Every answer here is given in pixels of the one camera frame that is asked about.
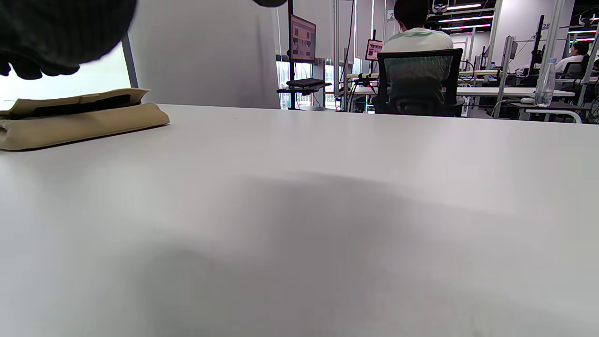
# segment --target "keyboard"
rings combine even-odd
[[[288,86],[294,86],[297,88],[308,88],[311,86],[323,85],[323,84],[325,84],[325,81],[318,80],[318,79],[303,79],[303,80],[295,80],[295,81],[287,82]]]

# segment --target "black hair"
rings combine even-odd
[[[574,43],[574,49],[578,50],[578,55],[583,55],[582,62],[580,65],[582,66],[581,73],[586,72],[586,68],[589,65],[589,61],[591,57],[589,56],[589,46],[590,44],[586,41],[578,41]]]
[[[397,0],[393,12],[395,20],[401,22],[406,29],[412,29],[424,27],[428,10],[428,0]]]
[[[589,53],[589,46],[589,43],[586,41],[574,43],[574,49],[578,50],[578,55],[587,55]]]

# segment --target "black office chair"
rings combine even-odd
[[[565,65],[565,69],[562,75],[566,75],[571,79],[581,79],[584,76],[584,73],[582,72],[582,62],[568,63],[567,65]]]
[[[376,113],[461,116],[464,100],[456,96],[462,53],[462,49],[379,53]]]

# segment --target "window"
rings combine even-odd
[[[339,67],[339,76],[341,76],[341,72],[343,71],[343,67]],[[325,81],[329,83],[333,83],[333,88],[337,85],[338,81],[334,80],[335,78],[335,66],[334,65],[326,65],[325,66]],[[334,94],[326,94],[325,95],[325,107],[327,109],[335,109],[339,107],[339,103],[335,101]]]
[[[277,61],[277,74],[279,77],[279,88],[287,86],[289,81],[289,62]],[[295,79],[309,79],[312,78],[312,64],[296,63],[295,64]],[[279,94],[279,101],[281,103],[281,109],[289,109],[291,107],[291,94]],[[312,105],[312,95],[303,96],[302,94],[295,94],[296,108],[306,108]]]
[[[353,59],[353,68],[352,74],[359,74],[362,72],[362,60],[361,59]]]

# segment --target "table surface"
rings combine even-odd
[[[527,110],[573,110],[573,111],[589,111],[592,110],[591,107],[579,107],[572,104],[567,104],[564,102],[551,102],[549,107],[537,107],[534,104],[522,104],[522,103],[509,103],[511,106],[515,106],[519,109],[527,109]]]
[[[557,83],[574,83],[576,82],[576,84],[580,84],[582,83],[582,79],[556,79],[555,80]],[[589,79],[589,83],[590,84],[594,84],[595,82],[599,81],[599,77],[593,76]]]
[[[534,92],[537,88],[512,88],[508,87],[504,91],[504,95],[507,97],[533,97]],[[499,88],[486,88],[486,87],[458,87],[458,96],[466,97],[484,97],[484,96],[497,96],[499,94]],[[372,88],[366,88],[359,86],[356,88],[355,95],[374,95]],[[573,97],[573,92],[556,90],[553,94],[556,97]]]
[[[469,75],[473,75],[473,74],[475,76],[494,76],[494,75],[497,75],[497,70],[476,70],[475,72],[472,72],[472,70],[470,70],[470,71],[460,71],[459,72],[460,76],[469,76]],[[357,78],[359,78],[360,75],[362,75],[363,78],[372,78],[372,79],[379,78],[378,73],[347,74],[346,77],[348,79],[357,79]]]
[[[599,128],[162,106],[0,152],[0,335],[599,335]]]

